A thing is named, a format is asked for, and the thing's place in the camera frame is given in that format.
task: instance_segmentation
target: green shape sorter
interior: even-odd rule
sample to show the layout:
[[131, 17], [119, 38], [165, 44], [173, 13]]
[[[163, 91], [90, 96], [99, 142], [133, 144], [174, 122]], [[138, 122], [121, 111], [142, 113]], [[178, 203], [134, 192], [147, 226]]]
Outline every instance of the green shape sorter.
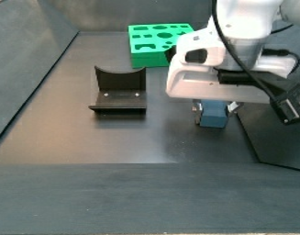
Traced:
[[193, 31], [186, 23], [129, 26], [133, 68], [170, 66], [165, 51]]

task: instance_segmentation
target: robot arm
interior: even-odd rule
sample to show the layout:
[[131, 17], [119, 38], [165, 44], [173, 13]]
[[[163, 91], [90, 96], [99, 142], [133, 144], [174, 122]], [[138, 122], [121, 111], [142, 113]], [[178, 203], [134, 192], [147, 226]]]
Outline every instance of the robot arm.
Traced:
[[[178, 40], [169, 73], [169, 95], [272, 103], [286, 124], [300, 121], [300, 85], [296, 87], [286, 81], [297, 60], [290, 55], [264, 55], [274, 22], [285, 19], [300, 25], [300, 0], [214, 0], [214, 3], [217, 13], [210, 18], [207, 28]], [[193, 52], [203, 52], [205, 58], [193, 61], [189, 58]], [[258, 74], [260, 81], [245, 83], [250, 76], [257, 77]], [[280, 87], [274, 94], [270, 87], [274, 88], [276, 84]]]

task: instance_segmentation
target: blue object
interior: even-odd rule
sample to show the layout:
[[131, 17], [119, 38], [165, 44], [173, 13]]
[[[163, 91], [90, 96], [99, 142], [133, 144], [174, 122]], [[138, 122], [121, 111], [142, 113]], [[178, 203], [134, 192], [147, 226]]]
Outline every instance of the blue object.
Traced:
[[203, 114], [201, 126], [209, 128], [225, 128], [229, 122], [226, 112], [228, 103], [218, 100], [202, 100]]

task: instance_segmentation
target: black cable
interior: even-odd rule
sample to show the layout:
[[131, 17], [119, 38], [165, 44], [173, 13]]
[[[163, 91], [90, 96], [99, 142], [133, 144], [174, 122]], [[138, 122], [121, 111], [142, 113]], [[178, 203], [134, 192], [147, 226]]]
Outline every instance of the black cable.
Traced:
[[293, 67], [292, 71], [292, 73], [294, 73], [300, 66], [300, 56], [286, 49], [264, 49], [264, 56], [289, 56], [289, 55], [293, 55], [296, 57], [296, 66]]
[[280, 32], [285, 31], [286, 29], [289, 29], [289, 28], [292, 28], [292, 27], [293, 27], [293, 25], [289, 25], [289, 26], [286, 26], [285, 28], [277, 29], [277, 30], [274, 30], [274, 31], [272, 32], [272, 34], [280, 33]]
[[265, 90], [265, 92], [268, 93], [268, 95], [270, 96], [273, 101], [277, 101], [277, 98], [273, 94], [273, 92], [270, 91], [270, 89], [268, 88], [268, 86], [265, 85], [265, 83], [261, 81], [261, 79], [258, 79], [253, 74], [252, 71], [249, 69], [249, 67], [245, 65], [245, 63], [242, 62], [242, 60], [240, 59], [236, 51], [234, 51], [234, 47], [230, 44], [230, 42], [228, 41], [221, 25], [218, 23], [218, 0], [213, 0], [213, 17], [214, 17], [214, 22], [215, 22], [215, 27], [218, 30], [218, 35], [222, 39], [222, 42], [226, 46], [226, 49], [229, 51], [229, 53], [233, 55], [233, 58], [236, 60], [236, 62], [238, 63], [238, 65], [241, 66], [241, 68], [244, 69], [244, 71], [248, 73], [249, 77], [257, 82], [257, 84], [260, 85], [260, 87]]

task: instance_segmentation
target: black holder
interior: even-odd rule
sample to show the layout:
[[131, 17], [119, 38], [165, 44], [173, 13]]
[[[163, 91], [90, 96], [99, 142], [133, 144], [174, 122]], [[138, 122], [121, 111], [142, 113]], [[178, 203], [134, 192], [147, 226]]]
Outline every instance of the black holder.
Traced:
[[97, 68], [98, 101], [90, 108], [99, 114], [146, 113], [146, 68], [115, 73]]

